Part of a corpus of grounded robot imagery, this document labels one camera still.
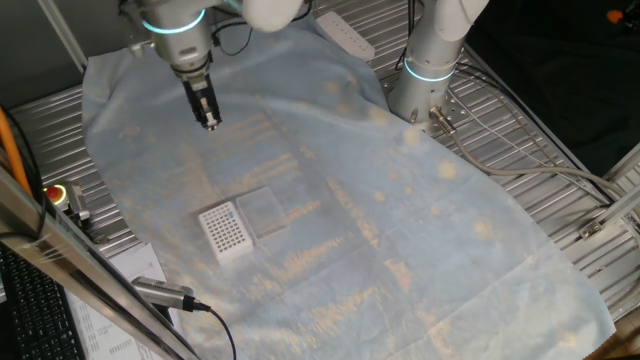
paper document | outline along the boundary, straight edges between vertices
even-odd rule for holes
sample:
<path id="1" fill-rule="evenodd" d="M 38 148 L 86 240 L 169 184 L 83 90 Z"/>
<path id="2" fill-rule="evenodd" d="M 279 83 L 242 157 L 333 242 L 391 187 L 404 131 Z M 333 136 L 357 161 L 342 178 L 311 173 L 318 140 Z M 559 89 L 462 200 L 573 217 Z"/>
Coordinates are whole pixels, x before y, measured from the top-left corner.
<path id="1" fill-rule="evenodd" d="M 138 276 L 167 280 L 151 244 L 128 250 L 111 259 L 111 263 L 129 281 Z M 88 360 L 162 359 L 71 292 L 67 291 L 66 293 L 80 335 L 80 342 Z M 182 333 L 177 310 L 170 309 L 169 313 L 174 327 Z"/>

emergency stop button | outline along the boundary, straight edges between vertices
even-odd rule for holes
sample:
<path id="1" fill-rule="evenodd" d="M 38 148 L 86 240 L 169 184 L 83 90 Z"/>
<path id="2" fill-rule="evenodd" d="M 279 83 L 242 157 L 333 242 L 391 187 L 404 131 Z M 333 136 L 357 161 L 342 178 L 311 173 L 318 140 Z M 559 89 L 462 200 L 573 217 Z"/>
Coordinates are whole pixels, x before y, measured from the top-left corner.
<path id="1" fill-rule="evenodd" d="M 62 192 L 62 190 L 60 190 L 58 186 L 59 185 L 50 186 L 45 190 L 47 197 L 54 203 L 58 202 L 60 199 L 64 197 L 64 193 Z"/>

blue led ring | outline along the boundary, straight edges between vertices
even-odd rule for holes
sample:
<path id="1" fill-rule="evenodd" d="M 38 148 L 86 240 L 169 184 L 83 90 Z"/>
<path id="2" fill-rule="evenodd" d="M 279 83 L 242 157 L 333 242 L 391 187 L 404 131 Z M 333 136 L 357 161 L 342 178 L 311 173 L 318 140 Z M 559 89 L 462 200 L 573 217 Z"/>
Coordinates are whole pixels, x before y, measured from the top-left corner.
<path id="1" fill-rule="evenodd" d="M 423 81 L 431 81 L 431 82 L 436 82 L 436 81 L 446 80 L 446 79 L 448 79 L 451 75 L 453 75 L 453 73 L 456 71 L 456 69 L 454 68 L 454 69 L 453 69 L 453 71 L 451 71 L 451 73 L 450 73 L 449 75 L 445 76 L 445 77 L 441 77 L 440 79 L 429 79 L 429 78 L 426 78 L 426 77 L 422 77 L 422 76 L 420 76 L 420 75 L 418 75 L 418 74 L 414 73 L 413 71 L 411 71 L 411 69 L 409 68 L 409 64 L 407 64 L 407 60 L 406 60 L 406 59 L 404 60 L 404 68 L 405 68 L 405 69 L 407 69 L 407 71 L 408 71 L 411 75 L 415 76 L 416 78 L 418 78 L 418 79 L 420 79 L 420 80 L 423 80 Z"/>
<path id="2" fill-rule="evenodd" d="M 202 18 L 204 17 L 204 12 L 205 11 L 202 10 L 202 12 L 200 13 L 200 16 L 198 16 L 198 18 L 195 19 L 192 23 L 187 24 L 187 25 L 185 25 L 183 27 L 180 27 L 180 28 L 177 28 L 177 29 L 160 29 L 160 28 L 157 28 L 157 27 L 149 24 L 145 20 L 142 20 L 142 25 L 144 25 L 144 27 L 149 29 L 149 31 L 153 31 L 154 33 L 163 34 L 163 35 L 178 34 L 178 33 L 181 33 L 183 31 L 187 31 L 187 30 L 193 28 L 194 26 L 198 25 L 200 20 L 202 20 Z"/>

black background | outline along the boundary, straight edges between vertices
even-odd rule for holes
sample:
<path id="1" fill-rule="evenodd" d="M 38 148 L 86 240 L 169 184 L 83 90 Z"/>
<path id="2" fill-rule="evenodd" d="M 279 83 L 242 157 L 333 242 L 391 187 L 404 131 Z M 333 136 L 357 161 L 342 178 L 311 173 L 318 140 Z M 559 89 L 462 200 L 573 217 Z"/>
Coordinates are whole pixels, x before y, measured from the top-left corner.
<path id="1" fill-rule="evenodd" d="M 640 142 L 640 33 L 630 0 L 490 0 L 468 43 L 593 173 Z"/>

power strip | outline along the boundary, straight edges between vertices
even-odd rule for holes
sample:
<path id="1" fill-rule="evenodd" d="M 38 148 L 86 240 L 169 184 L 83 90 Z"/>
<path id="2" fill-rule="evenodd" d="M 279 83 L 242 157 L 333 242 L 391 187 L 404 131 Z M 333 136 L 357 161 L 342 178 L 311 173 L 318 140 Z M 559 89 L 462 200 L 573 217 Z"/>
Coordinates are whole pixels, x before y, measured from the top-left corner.
<path id="1" fill-rule="evenodd" d="M 316 22 L 349 54 L 364 61 L 370 61 L 376 56 L 376 49 L 335 12 L 331 11 L 320 16 Z"/>

